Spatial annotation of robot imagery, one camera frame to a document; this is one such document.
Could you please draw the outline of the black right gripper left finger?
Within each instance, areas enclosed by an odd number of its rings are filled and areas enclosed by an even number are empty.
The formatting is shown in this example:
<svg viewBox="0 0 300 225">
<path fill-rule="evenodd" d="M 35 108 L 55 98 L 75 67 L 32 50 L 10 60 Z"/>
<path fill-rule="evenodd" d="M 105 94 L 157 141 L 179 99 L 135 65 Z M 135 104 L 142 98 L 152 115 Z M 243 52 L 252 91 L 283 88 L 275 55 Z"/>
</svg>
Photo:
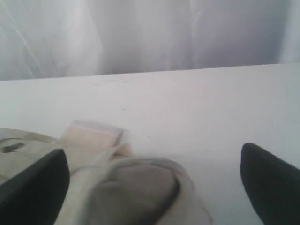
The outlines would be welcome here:
<svg viewBox="0 0 300 225">
<path fill-rule="evenodd" d="M 70 183 L 65 152 L 56 149 L 0 186 L 2 225 L 53 225 Z"/>
</svg>

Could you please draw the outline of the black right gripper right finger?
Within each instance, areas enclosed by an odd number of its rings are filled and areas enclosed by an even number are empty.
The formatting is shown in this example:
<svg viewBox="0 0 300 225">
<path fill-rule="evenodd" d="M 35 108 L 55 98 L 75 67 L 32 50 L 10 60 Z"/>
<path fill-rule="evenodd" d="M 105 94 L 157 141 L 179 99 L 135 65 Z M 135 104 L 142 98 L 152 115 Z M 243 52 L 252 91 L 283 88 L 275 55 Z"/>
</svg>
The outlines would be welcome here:
<svg viewBox="0 0 300 225">
<path fill-rule="evenodd" d="M 265 225 L 300 223 L 300 171 L 254 143 L 241 149 L 240 176 Z"/>
</svg>

